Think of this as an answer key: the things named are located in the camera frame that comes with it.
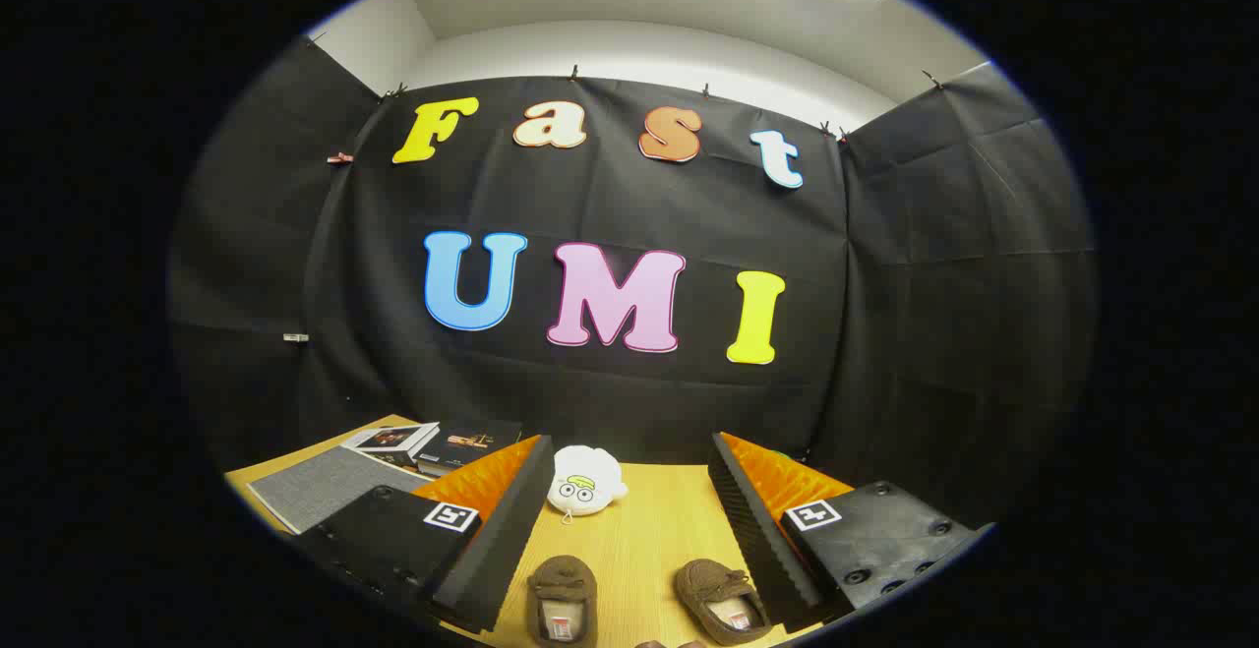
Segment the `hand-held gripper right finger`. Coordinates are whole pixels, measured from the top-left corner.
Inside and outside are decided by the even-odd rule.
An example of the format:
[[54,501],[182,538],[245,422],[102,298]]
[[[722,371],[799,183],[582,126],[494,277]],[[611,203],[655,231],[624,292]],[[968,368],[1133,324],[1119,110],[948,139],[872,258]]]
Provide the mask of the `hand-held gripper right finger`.
[[993,523],[971,526],[888,481],[840,483],[763,445],[713,437],[708,473],[771,624],[860,622],[927,584]]

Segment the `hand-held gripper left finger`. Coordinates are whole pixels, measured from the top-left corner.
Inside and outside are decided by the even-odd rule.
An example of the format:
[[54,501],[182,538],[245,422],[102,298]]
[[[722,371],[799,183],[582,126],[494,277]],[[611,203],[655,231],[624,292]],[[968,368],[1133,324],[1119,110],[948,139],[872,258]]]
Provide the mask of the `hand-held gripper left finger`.
[[553,455],[551,438],[533,435],[414,491],[373,484],[295,546],[398,617],[490,630],[541,512]]

